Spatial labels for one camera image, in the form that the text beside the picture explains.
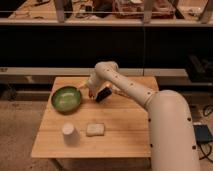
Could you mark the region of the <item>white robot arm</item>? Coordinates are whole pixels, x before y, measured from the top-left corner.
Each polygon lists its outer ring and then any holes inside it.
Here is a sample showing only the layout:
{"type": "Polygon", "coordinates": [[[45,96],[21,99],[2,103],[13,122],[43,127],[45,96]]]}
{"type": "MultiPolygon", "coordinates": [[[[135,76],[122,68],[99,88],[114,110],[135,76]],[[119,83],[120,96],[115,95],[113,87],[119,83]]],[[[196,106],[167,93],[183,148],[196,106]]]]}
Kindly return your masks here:
{"type": "Polygon", "coordinates": [[[201,171],[192,115],[176,91],[155,91],[118,71],[114,61],[98,62],[83,87],[96,97],[110,82],[148,112],[152,171],[201,171]]]}

